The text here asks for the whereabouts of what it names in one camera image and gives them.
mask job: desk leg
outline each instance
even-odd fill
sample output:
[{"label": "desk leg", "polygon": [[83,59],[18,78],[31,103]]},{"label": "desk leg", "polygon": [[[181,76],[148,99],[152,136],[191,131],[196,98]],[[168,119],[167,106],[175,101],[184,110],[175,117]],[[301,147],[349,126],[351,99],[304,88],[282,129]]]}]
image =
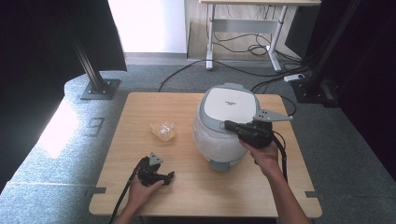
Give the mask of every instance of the desk leg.
[{"label": "desk leg", "polygon": [[206,70],[213,69],[213,22],[215,19],[215,8],[216,5],[212,5],[212,16],[209,18],[209,41],[207,43],[206,50]]},{"label": "desk leg", "polygon": [[276,55],[275,55],[275,47],[276,47],[276,42],[279,39],[280,31],[282,30],[283,21],[285,20],[287,11],[288,11],[288,6],[283,6],[282,12],[280,13],[279,20],[277,21],[276,31],[274,33],[274,37],[271,42],[271,46],[266,47],[268,50],[268,55],[270,56],[270,59],[271,59],[271,63],[273,64],[273,67],[276,72],[279,72],[281,70],[281,68],[280,68],[279,62],[277,61]]}]

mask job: black curtain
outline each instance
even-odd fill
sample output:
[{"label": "black curtain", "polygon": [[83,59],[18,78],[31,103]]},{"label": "black curtain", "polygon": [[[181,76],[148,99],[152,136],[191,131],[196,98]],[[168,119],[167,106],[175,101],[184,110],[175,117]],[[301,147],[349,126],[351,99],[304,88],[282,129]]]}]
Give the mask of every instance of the black curtain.
[{"label": "black curtain", "polygon": [[341,18],[340,12],[345,13],[349,3],[359,4],[327,61],[314,76],[336,84],[335,97],[339,106],[396,179],[393,161],[396,158],[393,136],[396,127],[396,2],[341,2],[323,0],[308,47],[310,53],[318,50],[339,25],[334,13]]},{"label": "black curtain", "polygon": [[2,2],[0,7],[0,190],[14,175],[64,98],[64,84],[85,73],[70,19],[97,70],[126,71],[106,0]]}]

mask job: plastic bag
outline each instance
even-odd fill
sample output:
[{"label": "plastic bag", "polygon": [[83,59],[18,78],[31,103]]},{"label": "plastic bag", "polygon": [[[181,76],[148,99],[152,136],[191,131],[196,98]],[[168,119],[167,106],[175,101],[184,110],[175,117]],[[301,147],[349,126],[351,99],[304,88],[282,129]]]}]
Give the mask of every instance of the plastic bag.
[{"label": "plastic bag", "polygon": [[168,141],[176,136],[175,123],[173,121],[165,121],[163,123],[150,124],[151,131],[161,140]]}]

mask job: human hand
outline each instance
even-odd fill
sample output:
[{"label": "human hand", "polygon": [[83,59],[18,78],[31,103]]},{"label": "human hand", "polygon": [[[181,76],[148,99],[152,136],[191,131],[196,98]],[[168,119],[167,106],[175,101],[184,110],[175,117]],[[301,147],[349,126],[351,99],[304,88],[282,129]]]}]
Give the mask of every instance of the human hand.
[{"label": "human hand", "polygon": [[280,171],[277,158],[278,149],[275,142],[271,142],[268,147],[264,148],[255,148],[242,140],[239,140],[239,143],[250,151],[250,156],[260,166],[265,176],[268,177],[273,172]]},{"label": "human hand", "polygon": [[152,195],[154,191],[159,189],[163,185],[164,181],[160,180],[155,182],[150,187],[145,187],[140,183],[139,178],[134,177],[129,187],[128,203],[125,207],[131,207],[137,210],[142,206]]},{"label": "human hand", "polygon": [[129,187],[128,203],[126,203],[117,219],[117,224],[131,223],[137,209],[139,209],[151,197],[154,191],[163,185],[163,183],[164,181],[160,180],[150,187],[145,187],[140,183],[139,178],[135,176]]}]

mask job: gray air fryer lid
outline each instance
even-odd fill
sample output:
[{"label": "gray air fryer lid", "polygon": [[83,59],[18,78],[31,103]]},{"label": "gray air fryer lid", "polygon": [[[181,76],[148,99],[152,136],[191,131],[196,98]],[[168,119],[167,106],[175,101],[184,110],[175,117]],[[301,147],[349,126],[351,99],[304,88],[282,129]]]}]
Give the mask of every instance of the gray air fryer lid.
[{"label": "gray air fryer lid", "polygon": [[230,133],[224,129],[224,120],[247,123],[260,110],[256,96],[240,84],[225,83],[208,90],[200,105],[199,116],[209,129]]}]

